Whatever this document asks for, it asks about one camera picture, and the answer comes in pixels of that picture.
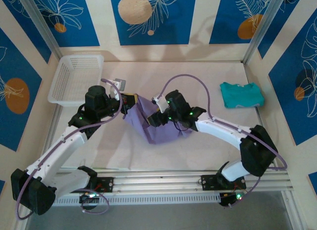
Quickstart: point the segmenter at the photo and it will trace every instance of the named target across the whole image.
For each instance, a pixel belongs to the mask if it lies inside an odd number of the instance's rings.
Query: folded shirt
[[[223,103],[226,108],[256,107],[264,105],[264,97],[255,83],[247,85],[220,84]]]

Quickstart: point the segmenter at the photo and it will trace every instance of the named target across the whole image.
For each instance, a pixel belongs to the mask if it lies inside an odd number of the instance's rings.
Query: purple fabric
[[[191,133],[191,130],[177,130],[173,122],[159,127],[150,126],[146,118],[155,113],[157,108],[158,106],[150,100],[138,96],[138,102],[128,110],[128,114],[123,117],[123,120],[129,123],[150,144],[171,142],[180,136],[187,137]],[[181,124],[176,125],[180,130],[185,130]]]

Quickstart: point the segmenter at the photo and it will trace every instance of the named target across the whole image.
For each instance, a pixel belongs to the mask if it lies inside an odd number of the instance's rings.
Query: purple cable
[[[95,127],[95,126],[100,126],[100,125],[103,125],[105,123],[108,123],[110,122],[111,120],[113,120],[115,117],[117,117],[117,115],[120,113],[121,111],[121,108],[122,108],[122,104],[123,104],[123,101],[122,101],[122,96],[121,96],[121,93],[119,91],[119,89],[115,86],[115,84],[113,84],[112,82],[110,82],[109,80],[107,79],[104,79],[102,78],[101,79],[102,82],[104,83],[109,83],[116,91],[117,93],[119,94],[119,99],[120,99],[120,105],[119,105],[119,109],[117,111],[117,113],[115,113],[114,116],[112,116],[110,119],[108,120],[105,120],[105,121],[102,121],[102,122],[99,122],[99,123],[96,123],[96,124],[93,124],[93,125],[86,125],[86,126],[83,126],[81,128],[78,128],[76,130],[74,130],[73,132],[69,133],[68,135],[65,136],[64,138],[64,141],[66,141],[69,137],[71,137],[72,135],[74,135],[75,133],[81,131],[81,130],[84,130],[84,129],[87,129],[87,128],[92,128],[92,127]],[[62,141],[59,141],[50,151],[49,153],[43,158],[43,160],[41,162],[39,162],[38,164],[38,168],[40,168],[44,163],[45,161],[52,155],[53,152],[55,152],[55,150],[62,144],[63,142]],[[20,193],[19,193],[19,196],[16,200],[16,204],[15,204],[15,216],[18,220],[24,220],[24,219],[27,219],[28,217],[30,217],[32,214],[33,214],[33,211],[28,214],[27,216],[25,217],[20,217],[19,216],[19,205],[20,205],[20,202],[21,202],[21,198],[22,198],[22,195],[28,185],[28,183],[30,182],[30,180],[32,179],[32,177],[34,177],[35,173],[37,172],[38,169],[34,169],[33,172],[30,174],[30,176],[28,177],[28,179],[26,180],[26,182],[24,183]]]
[[[169,80],[167,81],[167,83],[166,83],[165,86],[163,87],[161,93],[159,94],[158,98],[160,98],[160,97],[163,95],[163,93],[164,93],[164,91],[165,91],[167,85],[168,85],[172,80],[174,80],[175,78],[178,78],[178,77],[190,77],[190,78],[196,79],[198,82],[200,82],[201,85],[203,85],[203,87],[204,87],[205,90],[206,90],[207,99],[208,99],[208,103],[207,103],[207,113],[208,113],[209,117],[210,117],[214,122],[217,122],[217,123],[219,123],[219,124],[222,124],[222,125],[224,125],[224,126],[230,128],[230,129],[236,130],[236,131],[238,131],[238,132],[241,132],[241,133],[243,133],[243,134],[245,134],[245,135],[247,135],[247,136],[253,138],[253,139],[256,140],[257,142],[259,142],[260,144],[262,144],[264,147],[266,147],[268,150],[270,150],[270,151],[271,151],[276,157],[278,157],[278,158],[281,160],[281,162],[283,163],[283,167],[272,167],[272,168],[269,168],[269,169],[274,169],[274,170],[286,170],[286,169],[287,169],[287,163],[286,163],[286,161],[284,160],[284,158],[283,158],[278,152],[276,152],[271,146],[269,146],[267,143],[263,142],[261,139],[259,139],[258,137],[254,136],[253,134],[251,134],[251,133],[249,133],[249,132],[247,132],[247,131],[245,131],[245,130],[241,130],[241,131],[240,131],[239,128],[237,128],[237,127],[235,127],[235,126],[233,126],[233,125],[231,125],[231,124],[228,124],[228,123],[226,123],[226,122],[223,122],[223,121],[220,121],[220,120],[217,120],[217,119],[213,118],[213,116],[212,116],[212,114],[211,114],[211,110],[210,110],[211,101],[210,101],[209,90],[208,90],[207,86],[204,84],[204,82],[203,82],[202,80],[200,80],[199,78],[197,78],[197,77],[195,77],[195,76],[193,76],[193,75],[190,75],[190,74],[179,74],[179,75],[176,75],[176,76],[172,77],[171,79],[169,79]],[[260,180],[261,180],[261,178],[259,177],[259,179],[257,180],[257,182],[256,182],[256,183],[254,184],[254,186],[244,195],[244,197],[246,197],[249,193],[251,193],[251,192],[255,189],[255,187],[259,184]]]
[[[81,207],[81,209],[83,210],[83,213],[100,215],[100,214],[104,214],[105,212],[108,211],[108,209],[109,209],[109,201],[108,201],[108,199],[107,199],[103,194],[100,194],[100,193],[98,193],[97,191],[92,190],[92,189],[85,189],[85,188],[83,188],[83,189],[78,189],[78,190],[79,190],[79,191],[86,191],[86,192],[90,192],[90,193],[94,193],[94,194],[96,194],[96,195],[99,195],[99,196],[101,196],[101,198],[103,198],[103,199],[106,201],[106,203],[107,203],[107,208],[106,208],[105,210],[94,213],[94,212],[85,210],[85,209],[84,209],[84,202],[82,202],[81,205],[80,205],[80,207]]]

